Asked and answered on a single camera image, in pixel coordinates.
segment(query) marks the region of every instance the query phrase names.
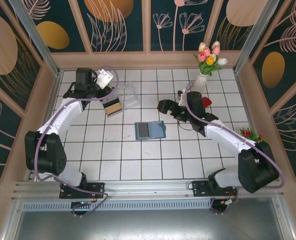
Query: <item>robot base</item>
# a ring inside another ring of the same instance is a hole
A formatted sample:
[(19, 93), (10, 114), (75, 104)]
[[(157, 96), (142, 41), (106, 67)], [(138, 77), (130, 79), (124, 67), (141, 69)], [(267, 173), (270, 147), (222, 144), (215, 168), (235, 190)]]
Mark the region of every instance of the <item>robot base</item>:
[[(85, 190), (92, 191), (92, 192), (104, 192), (104, 184), (103, 182), (88, 182), (85, 185)], [(96, 194), (94, 197), (97, 199), (102, 199), (103, 195)], [(72, 188), (69, 188), (68, 186), (65, 186), (63, 184), (60, 184), (60, 199), (91, 199), (92, 196), (89, 193), (80, 192), (77, 190), (74, 190)]]

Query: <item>pink tulip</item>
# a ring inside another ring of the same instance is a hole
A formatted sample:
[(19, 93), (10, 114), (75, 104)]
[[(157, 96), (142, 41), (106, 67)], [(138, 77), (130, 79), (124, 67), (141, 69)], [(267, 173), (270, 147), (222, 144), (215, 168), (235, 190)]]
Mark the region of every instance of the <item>pink tulip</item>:
[(211, 54), (210, 49), (208, 47), (204, 48), (203, 52), (206, 55), (206, 57), (210, 56)]
[(204, 54), (204, 52), (202, 52), (198, 55), (198, 60), (200, 62), (204, 62), (206, 60), (206, 55)]
[(219, 55), (220, 53), (220, 46), (215, 46), (214, 49), (212, 50), (212, 53), (215, 55)]

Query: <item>gray metal floor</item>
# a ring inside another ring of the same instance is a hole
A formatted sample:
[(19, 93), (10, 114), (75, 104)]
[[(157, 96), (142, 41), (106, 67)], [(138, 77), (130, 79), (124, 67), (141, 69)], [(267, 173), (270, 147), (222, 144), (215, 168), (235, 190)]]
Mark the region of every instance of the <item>gray metal floor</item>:
[(226, 215), (208, 209), (23, 212), (16, 240), (282, 240), (269, 198), (242, 199)]

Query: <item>yellow tulip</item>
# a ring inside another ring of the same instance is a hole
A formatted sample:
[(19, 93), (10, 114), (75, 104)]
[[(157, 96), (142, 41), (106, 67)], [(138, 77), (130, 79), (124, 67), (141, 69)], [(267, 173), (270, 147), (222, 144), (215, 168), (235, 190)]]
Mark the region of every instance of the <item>yellow tulip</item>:
[(211, 64), (213, 64), (213, 63), (214, 63), (214, 57), (209, 56), (209, 57), (207, 58), (207, 60), (206, 60), (206, 63), (207, 63), (207, 65), (211, 65)]

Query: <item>cable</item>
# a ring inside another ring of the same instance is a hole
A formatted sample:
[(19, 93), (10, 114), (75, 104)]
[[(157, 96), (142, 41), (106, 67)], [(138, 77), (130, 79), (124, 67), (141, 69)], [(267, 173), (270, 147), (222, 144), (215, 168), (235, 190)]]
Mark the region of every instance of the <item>cable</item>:
[(233, 135), (234, 137), (236, 137), (237, 139), (241, 140), (244, 144), (248, 145), (249, 147), (253, 148), (256, 152), (258, 152), (259, 154), (261, 154), (263, 157), (265, 157), (275, 168), (276, 170), (278, 170), (280, 176), (281, 176), (281, 179), (282, 179), (282, 182), (280, 185), (278, 186), (265, 186), (265, 188), (269, 188), (269, 189), (279, 189), (279, 188), (282, 188), (286, 182), (286, 179), (285, 179), (285, 176), (284, 176), (284, 173), (282, 172), (282, 170), (279, 168), (279, 166), (268, 156), (266, 155), (264, 152), (262, 152), (260, 149), (258, 149), (256, 146), (252, 145), (251, 143), (249, 143), (247, 140), (244, 140), (241, 136), (239, 136), (236, 132), (232, 131), (231, 129), (229, 129), (228, 127), (224, 126), (224, 125), (219, 125), (217, 123), (214, 123), (214, 122), (209, 122), (209, 121), (206, 121), (204, 119), (201, 119), (199, 118), (198, 116), (196, 116), (190, 109), (189, 105), (188, 105), (188, 99), (187, 99), (187, 95), (188, 95), (188, 91), (191, 92), (191, 83), (188, 83), (187, 87), (186, 87), (186, 90), (185, 90), (185, 100), (186, 100), (186, 107), (187, 107), (187, 110), (188, 112), (191, 114), (192, 117), (194, 117), (196, 120), (202, 122), (202, 123), (205, 123), (205, 124), (209, 124), (209, 125), (212, 125), (212, 126), (215, 126), (217, 128), (222, 128), (223, 130), (225, 130), (226, 132), (230, 133), (231, 135)]
[[(40, 145), (41, 145), (41, 142), (42, 142), (44, 136), (45, 136), (46, 133), (49, 131), (49, 129), (51, 128), (52, 124), (53, 124), (54, 121), (57, 119), (57, 117), (60, 115), (60, 113), (61, 113), (62, 111), (64, 111), (64, 110), (66, 109), (67, 106), (69, 106), (69, 105), (72, 104), (72, 103), (78, 102), (78, 101), (91, 102), (91, 101), (100, 101), (100, 100), (107, 99), (107, 98), (108, 98), (110, 95), (112, 95), (112, 94), (116, 91), (116, 89), (118, 88), (118, 86), (119, 86), (119, 76), (118, 76), (117, 71), (116, 71), (113, 67), (111, 67), (111, 66), (104, 66), (104, 67), (102, 67), (102, 69), (104, 69), (104, 68), (109, 68), (110, 70), (114, 71), (115, 76), (117, 77), (116, 87), (111, 91), (111, 93), (109, 93), (107, 96), (100, 97), (100, 98), (92, 98), (92, 99), (88, 99), (88, 98), (79, 98), (79, 99), (74, 99), (74, 100), (71, 100), (71, 101), (67, 102), (65, 105), (63, 105), (61, 108), (58, 109), (58, 111), (54, 114), (54, 116), (53, 116), (52, 120), (50, 121), (49, 125), (47, 126), (47, 128), (46, 128), (46, 129), (44, 130), (44, 132), (41, 134), (41, 136), (40, 136), (40, 138), (39, 138), (39, 140), (38, 140), (38, 142), (37, 142), (36, 151), (35, 151), (35, 154), (34, 154), (34, 163), (33, 163), (33, 167), (34, 167), (34, 172), (35, 172), (35, 174), (36, 174), (36, 178), (37, 178), (40, 182), (45, 181), (46, 179), (52, 177), (51, 175), (49, 175), (49, 176), (47, 176), (47, 177), (45, 177), (45, 178), (41, 178), (41, 177), (39, 176), (39, 172), (38, 172), (38, 155), (39, 155)], [(79, 191), (79, 192), (82, 192), (82, 193), (87, 193), (87, 194), (92, 194), (92, 195), (105, 195), (105, 198), (104, 198), (104, 199), (103, 199), (103, 200), (102, 200), (102, 201), (101, 201), (101, 202), (100, 202), (100, 203), (99, 203), (99, 204), (98, 204), (93, 210), (86, 212), (84, 215), (80, 215), (80, 216), (79, 216), (80, 218), (82, 218), (82, 216), (86, 216), (86, 215), (89, 215), (89, 214), (93, 213), (98, 207), (100, 207), (100, 206), (101, 206), (101, 205), (102, 205), (102, 204), (108, 199), (108, 194), (105, 193), (105, 192), (95, 192), (95, 191), (92, 191), (92, 192), (91, 192), (91, 191), (87, 191), (87, 190), (79, 189), (79, 188), (77, 188), (77, 187), (75, 187), (75, 186), (72, 186), (72, 185), (70, 185), (70, 184), (68, 184), (68, 183), (65, 183), (65, 182), (61, 181), (60, 179), (58, 179), (57, 177), (55, 177), (55, 176), (53, 177), (53, 179), (55, 179), (57, 182), (59, 182), (59, 183), (61, 183), (61, 184), (64, 184), (64, 185), (66, 185), (66, 186), (68, 186), (68, 187), (70, 187), (70, 188), (72, 188), (72, 189), (74, 189), (74, 190), (77, 190), (77, 191)], [(76, 205), (76, 206), (73, 208), (72, 212), (73, 212), (74, 216), (77, 216), (77, 215), (75, 214), (75, 212), (74, 212), (74, 210), (76, 209), (76, 207), (83, 206), (83, 205), (87, 205), (87, 203), (86, 203), (86, 204), (84, 204), (84, 203), (83, 203), (83, 204), (78, 204), (78, 205)]]

